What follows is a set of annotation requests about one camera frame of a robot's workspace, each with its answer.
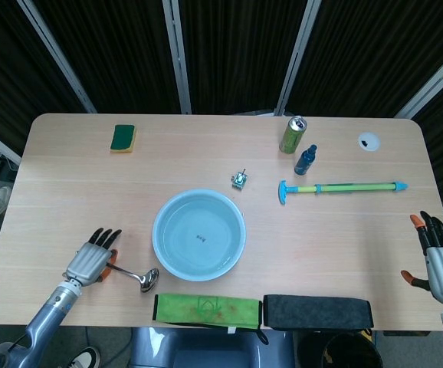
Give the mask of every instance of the small toy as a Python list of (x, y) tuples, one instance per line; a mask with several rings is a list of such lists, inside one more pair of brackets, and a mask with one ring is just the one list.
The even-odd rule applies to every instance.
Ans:
[(245, 182), (247, 182), (247, 175), (244, 174), (245, 169), (242, 172), (237, 172), (234, 176), (231, 178), (231, 186), (238, 190), (242, 190), (244, 188)]

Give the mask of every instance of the floor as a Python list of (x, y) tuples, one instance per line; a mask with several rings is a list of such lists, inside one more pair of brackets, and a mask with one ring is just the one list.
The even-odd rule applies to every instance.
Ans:
[[(0, 182), (0, 187), (3, 185), (8, 183)], [(24, 326), (0, 326), (0, 343), (16, 340), (23, 334), (24, 328)], [(125, 367), (128, 364), (129, 347), (119, 356), (116, 355), (130, 341), (131, 329), (90, 327), (87, 332), (90, 344), (99, 348), (102, 361), (106, 363), (101, 367)], [(300, 335), (296, 333), (296, 345), (299, 339)], [(61, 327), (47, 348), (40, 366), (66, 367), (69, 360), (86, 345), (85, 327)], [(386, 337), (378, 332), (376, 347), (382, 356), (385, 368), (443, 367), (443, 336), (439, 332), (430, 333), (427, 337)]]

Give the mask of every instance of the green towel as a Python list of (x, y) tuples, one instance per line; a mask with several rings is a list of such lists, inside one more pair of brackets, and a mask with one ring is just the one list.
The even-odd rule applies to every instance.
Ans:
[(239, 297), (157, 294), (153, 319), (168, 324), (259, 330), (262, 303)]

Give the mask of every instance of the yellow sponge side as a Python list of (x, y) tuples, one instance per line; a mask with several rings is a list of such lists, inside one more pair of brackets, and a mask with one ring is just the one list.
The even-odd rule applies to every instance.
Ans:
[(134, 125), (116, 125), (114, 127), (111, 153), (128, 153), (133, 151), (136, 127)]

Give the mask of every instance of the trash bin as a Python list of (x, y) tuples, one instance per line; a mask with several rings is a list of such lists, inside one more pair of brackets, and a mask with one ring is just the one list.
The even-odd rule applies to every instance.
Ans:
[(375, 346), (360, 333), (309, 333), (298, 345), (301, 368), (383, 368)]

